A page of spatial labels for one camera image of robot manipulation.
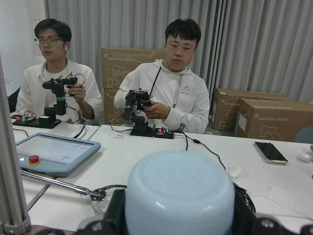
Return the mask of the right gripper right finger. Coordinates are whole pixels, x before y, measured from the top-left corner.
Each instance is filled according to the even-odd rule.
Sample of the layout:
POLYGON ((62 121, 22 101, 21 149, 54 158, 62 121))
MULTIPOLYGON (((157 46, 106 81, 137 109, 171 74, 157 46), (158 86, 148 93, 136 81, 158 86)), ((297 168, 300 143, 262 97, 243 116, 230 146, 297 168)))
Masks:
POLYGON ((252 199, 246 190, 237 184, 235 188, 235 205, 233 233, 235 235, 294 235, 292 232, 267 215, 256 213, 252 199))

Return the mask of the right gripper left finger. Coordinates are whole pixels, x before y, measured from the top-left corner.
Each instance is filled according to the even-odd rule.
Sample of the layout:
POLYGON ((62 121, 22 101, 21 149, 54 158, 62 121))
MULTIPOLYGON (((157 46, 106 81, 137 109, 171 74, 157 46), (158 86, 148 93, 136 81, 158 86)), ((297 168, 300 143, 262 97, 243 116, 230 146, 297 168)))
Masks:
POLYGON ((77 234, 126 235, 125 201, 125 190, 115 190, 103 219, 89 223, 85 228, 79 229, 77 234))

